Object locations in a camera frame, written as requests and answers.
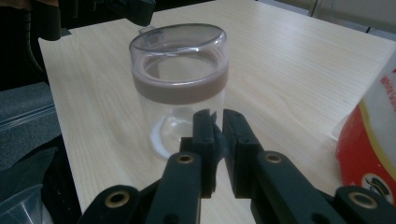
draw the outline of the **transparent plastic cup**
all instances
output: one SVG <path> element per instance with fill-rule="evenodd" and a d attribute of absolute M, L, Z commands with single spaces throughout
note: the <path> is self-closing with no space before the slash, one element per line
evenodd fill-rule
<path fill-rule="evenodd" d="M 228 78 L 225 32 L 209 24 L 179 24 L 147 31 L 130 45 L 134 85 L 152 148 L 162 157 L 192 136 L 192 115 L 217 112 L 221 127 Z"/>
<path fill-rule="evenodd" d="M 0 223 L 41 224 L 41 187 L 42 185 L 32 186 L 3 201 L 0 204 Z"/>

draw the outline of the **transparent glass cup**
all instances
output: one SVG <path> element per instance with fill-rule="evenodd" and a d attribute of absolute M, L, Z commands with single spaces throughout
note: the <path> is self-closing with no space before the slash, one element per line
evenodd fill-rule
<path fill-rule="evenodd" d="M 227 36 L 209 24 L 179 24 L 136 37 L 130 45 L 134 85 L 152 148 L 162 157 L 192 136 L 192 115 L 210 109 L 221 127 L 228 78 Z"/>

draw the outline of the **red packaging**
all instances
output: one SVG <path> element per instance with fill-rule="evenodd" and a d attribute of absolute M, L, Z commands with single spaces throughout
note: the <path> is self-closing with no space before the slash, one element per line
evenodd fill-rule
<path fill-rule="evenodd" d="M 336 149 L 344 185 L 396 205 L 396 52 L 349 115 Z"/>

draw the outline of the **gray carpet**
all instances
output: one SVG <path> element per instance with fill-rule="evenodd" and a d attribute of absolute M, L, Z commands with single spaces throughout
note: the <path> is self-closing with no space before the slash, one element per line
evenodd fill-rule
<path fill-rule="evenodd" d="M 0 170 L 59 134 L 61 129 L 47 84 L 0 91 Z"/>

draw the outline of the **wooden table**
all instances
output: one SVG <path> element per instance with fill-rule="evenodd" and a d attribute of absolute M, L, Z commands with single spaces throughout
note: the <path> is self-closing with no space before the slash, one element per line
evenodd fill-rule
<path fill-rule="evenodd" d="M 201 22 L 228 34 L 227 108 L 245 115 L 264 148 L 288 156 L 315 187 L 340 186 L 334 126 L 396 50 L 394 42 L 248 0 L 218 0 L 156 12 L 152 25 Z M 164 161 L 149 150 L 130 71 L 127 20 L 40 40 L 78 198 L 84 211 L 108 187 L 143 189 Z M 233 198 L 223 162 L 203 200 L 202 223 L 254 223 L 249 200 Z"/>

